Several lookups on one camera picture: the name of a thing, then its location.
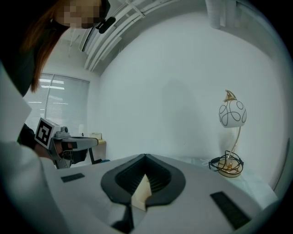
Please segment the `window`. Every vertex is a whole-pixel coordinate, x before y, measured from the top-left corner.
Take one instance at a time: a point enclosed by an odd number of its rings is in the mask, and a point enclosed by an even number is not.
[[[24,96],[32,108],[26,124],[36,131],[40,117],[67,126],[71,136],[87,135],[87,94],[89,82],[66,76],[42,74],[35,93]]]

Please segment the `white table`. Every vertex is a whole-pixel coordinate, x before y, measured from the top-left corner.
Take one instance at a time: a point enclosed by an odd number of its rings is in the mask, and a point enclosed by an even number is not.
[[[200,167],[207,168],[209,170],[208,162],[211,159],[201,159],[201,158],[174,158],[186,163],[194,164]],[[234,184],[239,189],[243,190],[250,197],[252,197],[262,209],[265,209],[270,204],[278,200],[276,194],[271,189],[271,187],[265,183],[259,175],[257,175],[248,166],[243,168],[240,176],[235,178],[226,178],[229,182]]]

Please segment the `black cable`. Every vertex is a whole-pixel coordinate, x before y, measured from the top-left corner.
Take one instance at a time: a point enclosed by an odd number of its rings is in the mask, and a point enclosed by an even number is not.
[[[226,150],[225,151],[225,154],[223,156],[212,159],[209,162],[209,168],[211,169],[211,167],[213,167],[215,169],[213,171],[219,171],[219,170],[221,170],[222,172],[224,172],[226,174],[229,174],[226,171],[238,170],[240,168],[240,165],[242,165],[241,171],[239,171],[238,173],[233,173],[234,175],[240,174],[242,172],[242,170],[243,170],[244,162],[241,160],[241,158],[236,153],[233,154],[233,158],[231,158],[231,160],[236,161],[238,164],[235,167],[231,168],[231,169],[224,169],[224,167],[226,165],[226,162],[227,162],[227,156],[229,155],[229,153],[230,153],[230,151]],[[219,166],[215,165],[216,163],[218,164],[223,159],[225,159],[225,163],[223,164],[223,167],[219,167]]]

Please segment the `black sleeve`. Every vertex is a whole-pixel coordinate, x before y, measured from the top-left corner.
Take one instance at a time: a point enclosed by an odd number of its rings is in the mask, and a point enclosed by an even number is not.
[[[26,124],[23,125],[19,136],[23,145],[26,145],[32,149],[35,148],[35,145],[37,144],[34,139],[35,133]]]

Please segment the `brown hair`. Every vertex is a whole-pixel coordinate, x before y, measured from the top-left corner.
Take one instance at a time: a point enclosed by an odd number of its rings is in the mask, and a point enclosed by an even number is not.
[[[22,41],[21,51],[28,51],[29,49],[35,47],[41,39],[44,30],[48,28],[53,19],[54,13],[63,4],[64,0],[52,0],[52,3],[45,12],[33,19],[24,33],[24,40]],[[60,25],[59,27],[54,27],[49,36],[44,38],[42,45],[40,46],[37,56],[35,58],[35,69],[33,74],[33,81],[31,84],[32,92],[35,92],[39,85],[39,77],[43,70],[43,67],[49,58],[52,50],[59,41],[62,34],[68,29],[66,26]]]

